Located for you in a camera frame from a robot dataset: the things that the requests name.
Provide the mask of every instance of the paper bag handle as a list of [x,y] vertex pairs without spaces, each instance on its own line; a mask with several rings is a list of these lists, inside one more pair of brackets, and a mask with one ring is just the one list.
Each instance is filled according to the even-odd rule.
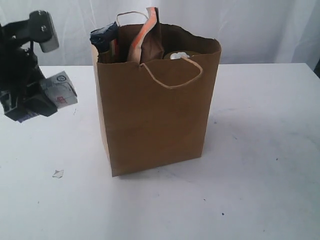
[[145,18],[148,20],[148,16],[145,15],[143,12],[140,12],[140,11],[127,11],[127,12],[124,12],[124,13],[119,13],[117,16],[116,16],[116,24],[121,27],[120,23],[119,23],[119,16],[122,16],[122,15],[127,15],[127,14],[140,14],[140,15],[143,15],[145,16]]
[[194,81],[196,81],[198,78],[200,78],[202,76],[202,74],[204,73],[204,69],[198,64],[196,63],[195,61],[192,61],[191,59],[187,58],[187,57],[182,57],[183,60],[191,63],[192,65],[196,66],[200,72],[197,76],[195,76],[194,78],[192,78],[191,80],[185,82],[185,83],[182,83],[180,85],[175,85],[175,86],[168,86],[162,82],[160,82],[158,79],[156,79],[156,77],[153,75],[153,73],[151,72],[151,70],[149,69],[149,67],[145,64],[145,63],[141,63],[140,64],[140,67],[145,67],[145,69],[148,71],[148,73],[150,74],[151,78],[159,85],[161,85],[162,87],[166,88],[166,89],[178,89],[178,88],[182,88],[182,87],[185,87],[191,83],[193,83]]

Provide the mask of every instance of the brown paper bag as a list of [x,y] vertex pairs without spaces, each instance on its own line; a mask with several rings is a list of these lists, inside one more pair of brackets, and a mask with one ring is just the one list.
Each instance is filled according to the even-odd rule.
[[[142,25],[120,28],[120,57]],[[97,63],[101,134],[112,176],[199,158],[202,154],[220,60],[218,41],[161,24],[166,53],[194,51],[185,59]]]

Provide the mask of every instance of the white curtain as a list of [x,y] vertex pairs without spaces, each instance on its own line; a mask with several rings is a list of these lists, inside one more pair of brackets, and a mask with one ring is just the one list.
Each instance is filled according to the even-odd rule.
[[[320,58],[320,0],[0,0],[2,25],[27,19],[34,10],[51,13],[60,48],[42,53],[41,65],[91,65],[89,32],[116,14],[159,7],[162,23],[216,38],[222,64],[307,63]],[[123,24],[142,23],[138,15]]]

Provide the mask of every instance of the paper scrap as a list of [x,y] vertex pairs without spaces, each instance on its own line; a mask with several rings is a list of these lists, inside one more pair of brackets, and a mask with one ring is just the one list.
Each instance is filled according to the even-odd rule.
[[62,178],[63,175],[64,175],[64,171],[63,170],[61,170],[61,171],[55,170],[55,172],[54,172],[52,177],[60,179],[60,178]]

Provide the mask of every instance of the table surface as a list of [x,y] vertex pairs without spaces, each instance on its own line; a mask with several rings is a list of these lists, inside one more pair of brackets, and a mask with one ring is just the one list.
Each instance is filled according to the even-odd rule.
[[41,69],[65,70],[79,103],[0,116],[1,239],[320,238],[320,80],[307,65],[220,65],[203,156],[114,178],[93,67]]

